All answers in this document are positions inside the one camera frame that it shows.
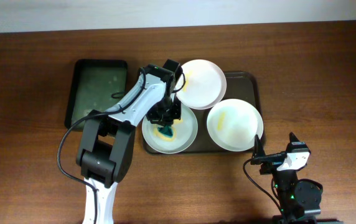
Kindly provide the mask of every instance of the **brown wooden surface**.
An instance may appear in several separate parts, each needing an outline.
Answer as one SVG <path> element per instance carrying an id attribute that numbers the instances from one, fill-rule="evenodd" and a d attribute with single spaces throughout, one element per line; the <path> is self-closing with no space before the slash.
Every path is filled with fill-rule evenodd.
<path id="1" fill-rule="evenodd" d="M 85 188 L 56 166 L 74 63 L 123 59 L 128 87 L 139 66 L 211 60 L 254 74 L 266 152 L 293 131 L 311 148 L 300 178 L 322 183 L 322 215 L 356 223 L 356 21 L 0 34 L 0 223 L 80 223 Z M 119 223 L 212 223 L 269 218 L 273 202 L 245 177 L 249 154 L 150 156 L 138 130 L 119 184 Z M 63 149 L 75 165 L 80 133 Z M 269 189 L 271 176 L 250 175 Z"/>

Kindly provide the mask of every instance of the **white plate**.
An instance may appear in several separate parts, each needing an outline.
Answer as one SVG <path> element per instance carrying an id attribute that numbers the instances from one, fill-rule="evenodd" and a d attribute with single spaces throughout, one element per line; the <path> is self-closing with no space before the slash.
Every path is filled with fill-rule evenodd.
<path id="1" fill-rule="evenodd" d="M 178 99 L 186 106 L 204 110 L 211 108 L 222 100 L 227 90 L 225 74 L 216 64 L 207 60 L 191 60 L 183 64 L 186 84 L 177 93 Z M 184 83 L 181 76 L 176 89 Z"/>
<path id="2" fill-rule="evenodd" d="M 157 152 L 166 154 L 181 152 L 193 143 L 197 134 L 197 119 L 195 114 L 185 105 L 181 105 L 181 121 L 172 125 L 174 134 L 176 134 L 174 140 L 167 141 L 155 133 L 155 128 L 160 126 L 151 124 L 145 117 L 142 121 L 143 137 Z"/>
<path id="3" fill-rule="evenodd" d="M 262 117 L 251 104 L 237 99 L 217 103 L 207 116 L 207 131 L 220 147 L 229 151 L 244 151 L 254 146 L 257 134 L 264 131 Z"/>

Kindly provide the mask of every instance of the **white wall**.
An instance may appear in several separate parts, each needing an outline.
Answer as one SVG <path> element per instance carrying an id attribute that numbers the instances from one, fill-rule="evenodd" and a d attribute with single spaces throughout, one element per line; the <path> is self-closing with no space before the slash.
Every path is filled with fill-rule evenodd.
<path id="1" fill-rule="evenodd" d="M 0 0 L 0 32 L 356 19 L 356 0 Z"/>

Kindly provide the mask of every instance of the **tray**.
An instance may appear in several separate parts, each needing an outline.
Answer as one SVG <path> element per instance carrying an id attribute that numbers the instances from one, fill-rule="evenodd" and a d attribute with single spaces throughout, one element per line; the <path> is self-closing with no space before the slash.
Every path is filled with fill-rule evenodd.
<path id="1" fill-rule="evenodd" d="M 261 106 L 260 106 L 260 98 L 258 94 L 258 87 L 256 80 L 253 75 L 248 72 L 225 72 L 225 76 L 227 78 L 227 91 L 223 100 L 226 99 L 239 99 L 244 100 L 251 105 L 253 105 L 262 117 Z M 197 124 L 199 125 L 199 129 L 197 131 L 197 135 L 195 141 L 184 151 L 176 153 L 176 154 L 198 154 L 198 153 L 237 153 L 228 151 L 226 149 L 221 148 L 211 139 L 210 135 L 207 131 L 207 115 L 210 112 L 210 109 L 207 110 L 194 110 L 191 109 L 196 118 Z M 263 135 L 261 137 L 261 143 L 265 143 L 265 128 Z M 147 144 L 142 135 L 143 148 L 146 152 L 152 155 L 175 155 L 175 154 L 164 154 L 161 152 L 157 152 L 151 146 Z"/>

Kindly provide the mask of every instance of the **wooden table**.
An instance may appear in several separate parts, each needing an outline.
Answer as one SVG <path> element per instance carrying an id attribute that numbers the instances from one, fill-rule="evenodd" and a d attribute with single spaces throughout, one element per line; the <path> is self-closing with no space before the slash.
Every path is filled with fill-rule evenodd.
<path id="1" fill-rule="evenodd" d="M 0 34 L 0 223 L 80 223 L 85 188 L 56 166 L 74 63 L 123 59 L 128 88 L 139 66 L 211 60 L 254 74 L 266 153 L 293 131 L 312 151 L 299 178 L 324 185 L 319 218 L 356 223 L 356 21 Z M 80 133 L 62 152 L 75 175 Z M 245 177 L 250 154 L 150 156 L 136 135 L 117 189 L 118 223 L 246 222 L 278 214 Z M 271 176 L 250 175 L 269 190 Z"/>

